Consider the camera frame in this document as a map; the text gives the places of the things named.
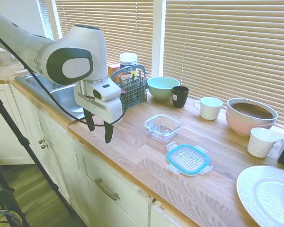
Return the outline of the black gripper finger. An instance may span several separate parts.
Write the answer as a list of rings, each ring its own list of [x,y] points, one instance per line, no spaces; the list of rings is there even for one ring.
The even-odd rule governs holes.
[[[104,122],[104,127],[105,127],[105,142],[106,144],[108,144],[111,142],[114,126],[107,122]]]
[[[93,121],[92,113],[89,112],[86,109],[83,109],[83,112],[84,112],[84,115],[85,115],[85,120],[86,120],[88,129],[89,129],[90,132],[93,132],[95,130],[95,124],[94,124],[94,121]]]

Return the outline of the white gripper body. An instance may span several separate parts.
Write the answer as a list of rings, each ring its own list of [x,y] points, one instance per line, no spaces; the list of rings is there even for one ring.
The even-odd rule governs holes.
[[[102,101],[97,98],[87,98],[75,91],[75,100],[83,108],[86,121],[95,115],[106,123],[113,123],[123,114],[122,102],[118,97]]]

